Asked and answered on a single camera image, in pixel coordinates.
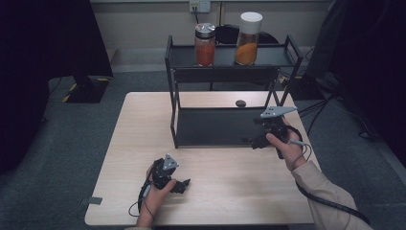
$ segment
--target hand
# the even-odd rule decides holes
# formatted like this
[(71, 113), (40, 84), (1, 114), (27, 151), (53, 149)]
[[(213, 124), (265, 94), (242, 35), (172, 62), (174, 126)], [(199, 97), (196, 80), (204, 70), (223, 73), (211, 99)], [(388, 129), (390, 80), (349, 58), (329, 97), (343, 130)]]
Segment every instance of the hand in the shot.
[[(152, 169), (153, 164), (147, 170), (147, 176), (149, 171)], [(164, 202), (165, 197), (170, 192), (170, 190), (175, 186), (176, 180), (172, 179), (164, 189), (159, 190), (154, 185), (150, 185), (151, 188), (147, 197), (143, 199), (141, 205), (140, 216), (137, 219), (137, 227), (150, 228), (152, 226), (153, 218), (158, 213), (159, 208)]]
[[(283, 118), (283, 122), (287, 126), (290, 126), (290, 124), (284, 118)], [(292, 131), (290, 129), (287, 130), (287, 138), (299, 140), (298, 134), (296, 134), (294, 131)], [(301, 146), (298, 146), (297, 144), (294, 144), (291, 142), (284, 143), (280, 139), (278, 139), (276, 136), (274, 136), (272, 133), (267, 133), (266, 139), (268, 139), (268, 141), (275, 148), (278, 148), (281, 151), (284, 161), (286, 163), (286, 167), (290, 171), (294, 171), (296, 168), (298, 168), (299, 166), (301, 166), (302, 164), (305, 163), (305, 157), (303, 156), (303, 151), (302, 151)]]

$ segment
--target glass jar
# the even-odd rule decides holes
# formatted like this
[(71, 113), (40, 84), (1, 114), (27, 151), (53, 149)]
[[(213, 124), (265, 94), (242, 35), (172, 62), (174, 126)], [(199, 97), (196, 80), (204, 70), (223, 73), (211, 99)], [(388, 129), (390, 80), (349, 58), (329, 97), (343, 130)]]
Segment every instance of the glass jar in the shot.
[(251, 65), (257, 59), (260, 24), (262, 15), (257, 12), (245, 12), (239, 21), (239, 33), (235, 53), (236, 63)]
[(214, 64), (215, 26), (210, 23), (197, 24), (195, 27), (194, 53), (200, 66)]

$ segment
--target sleeve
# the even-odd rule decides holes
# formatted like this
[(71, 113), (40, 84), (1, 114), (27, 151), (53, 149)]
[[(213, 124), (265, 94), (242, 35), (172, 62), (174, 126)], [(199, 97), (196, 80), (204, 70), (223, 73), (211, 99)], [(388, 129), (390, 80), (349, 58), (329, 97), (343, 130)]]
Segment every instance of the sleeve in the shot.
[[(308, 193), (356, 210), (352, 196), (332, 184), (312, 161), (302, 164), (292, 171), (292, 175)], [(316, 229), (371, 229), (362, 219), (353, 215), (312, 200), (309, 200), (308, 203)]]

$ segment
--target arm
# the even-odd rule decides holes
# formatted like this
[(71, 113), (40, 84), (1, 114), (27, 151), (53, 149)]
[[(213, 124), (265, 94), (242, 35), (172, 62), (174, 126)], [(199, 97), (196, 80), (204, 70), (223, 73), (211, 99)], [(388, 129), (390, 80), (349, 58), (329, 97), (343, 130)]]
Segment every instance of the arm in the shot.
[(137, 218), (135, 228), (126, 228), (126, 230), (148, 230), (152, 228), (153, 219), (158, 213), (159, 208), (164, 202), (165, 197), (170, 190), (175, 186), (176, 180), (172, 179), (164, 189), (159, 190), (154, 185), (151, 185), (147, 197), (143, 200), (140, 210), (140, 216)]
[[(288, 130), (289, 139), (298, 140), (296, 133)], [(352, 196), (342, 188), (332, 184), (312, 161), (306, 162), (300, 146), (280, 141), (274, 135), (266, 135), (268, 141), (278, 148), (285, 159), (286, 167), (292, 171), (298, 184), (308, 193), (356, 209)], [(363, 220), (348, 213), (308, 201), (317, 229), (371, 229)]]

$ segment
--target white lid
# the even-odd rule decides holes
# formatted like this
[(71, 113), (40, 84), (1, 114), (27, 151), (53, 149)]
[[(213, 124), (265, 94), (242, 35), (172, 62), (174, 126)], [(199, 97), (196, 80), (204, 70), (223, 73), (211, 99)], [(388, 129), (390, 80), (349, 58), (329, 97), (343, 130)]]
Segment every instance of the white lid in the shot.
[(244, 12), (239, 20), (239, 30), (248, 35), (254, 35), (260, 32), (262, 15), (257, 12)]

